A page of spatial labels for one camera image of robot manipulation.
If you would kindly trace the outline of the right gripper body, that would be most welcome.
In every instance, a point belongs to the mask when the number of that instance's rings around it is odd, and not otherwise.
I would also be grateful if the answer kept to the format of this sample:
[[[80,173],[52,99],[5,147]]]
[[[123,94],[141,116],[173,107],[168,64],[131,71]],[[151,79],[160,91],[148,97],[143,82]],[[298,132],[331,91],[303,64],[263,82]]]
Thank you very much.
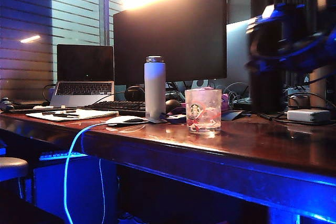
[[[314,69],[335,63],[335,32],[329,35],[315,34],[294,43],[285,55],[285,69],[308,73]]]

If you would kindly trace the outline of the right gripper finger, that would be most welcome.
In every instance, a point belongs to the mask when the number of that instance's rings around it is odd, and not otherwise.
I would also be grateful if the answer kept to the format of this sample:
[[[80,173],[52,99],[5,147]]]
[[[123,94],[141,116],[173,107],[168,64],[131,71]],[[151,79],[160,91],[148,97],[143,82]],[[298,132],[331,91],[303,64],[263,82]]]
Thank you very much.
[[[251,74],[261,74],[286,69],[287,63],[280,60],[254,59],[247,62],[245,66]]]

